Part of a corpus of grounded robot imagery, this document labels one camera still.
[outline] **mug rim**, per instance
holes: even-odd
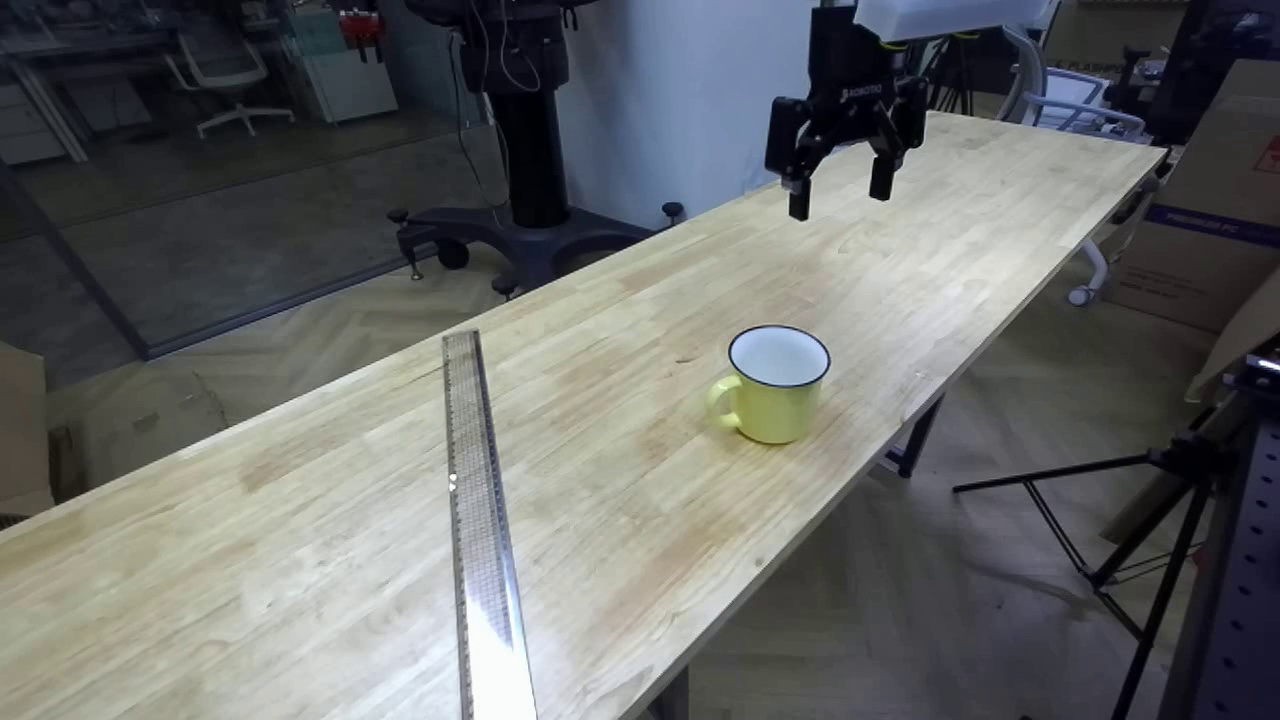
[[[824,373],[815,373],[815,375],[806,378],[806,384],[769,384],[769,378],[756,378],[753,373],[743,373],[743,366],[732,359],[732,348],[736,348],[736,338],[743,338],[743,337],[753,337],[753,333],[763,333],[763,326],[782,326],[782,333],[808,337],[808,338],[824,353]],[[763,389],[811,389],[811,384],[820,384],[820,378],[833,373],[833,348],[827,348],[820,337],[811,337],[808,326],[795,326],[795,324],[749,324],[749,326],[740,326],[740,333],[727,338],[727,364],[732,364],[732,373],[740,373],[743,378],[763,384]]]

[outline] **yellow mug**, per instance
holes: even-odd
[[[727,343],[736,375],[711,384],[708,403],[723,428],[756,445],[793,445],[815,418],[815,384],[833,366],[833,353],[790,324],[743,326]]]

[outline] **wooden tabletop surface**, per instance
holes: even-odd
[[[541,714],[623,714],[1156,164],[931,114],[808,223],[756,190],[520,296],[484,333]],[[723,343],[799,324],[820,428],[703,418]],[[0,537],[0,714],[456,714],[442,338]]]

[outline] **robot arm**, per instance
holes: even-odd
[[[763,169],[793,190],[793,214],[808,220],[811,170],[841,145],[875,147],[873,195],[893,195],[908,147],[923,145],[929,68],[908,72],[899,48],[923,39],[1037,24],[1044,0],[820,0],[808,36],[808,101],[771,101]]]

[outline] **cable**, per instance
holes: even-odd
[[[449,51],[449,83],[451,83],[451,141],[456,141],[456,147],[461,147],[465,159],[469,159],[469,170],[474,170],[474,184],[477,184],[477,199],[490,203],[481,164],[477,164],[477,157],[474,157],[474,147],[469,147],[469,141],[465,141],[465,93],[461,93],[456,39],[449,39],[445,51]]]
[[[533,83],[520,83],[516,72],[508,68],[508,36],[512,36],[512,14],[508,14],[508,0],[502,0],[502,39],[498,39],[498,63],[506,68],[508,83],[520,93],[541,93],[546,77],[538,68],[538,59],[529,59],[533,68]]]
[[[484,13],[481,13],[481,4],[477,0],[469,0],[474,4],[474,14],[477,14],[477,29],[481,29],[481,87],[484,87],[484,80],[490,80],[490,24],[484,24]]]

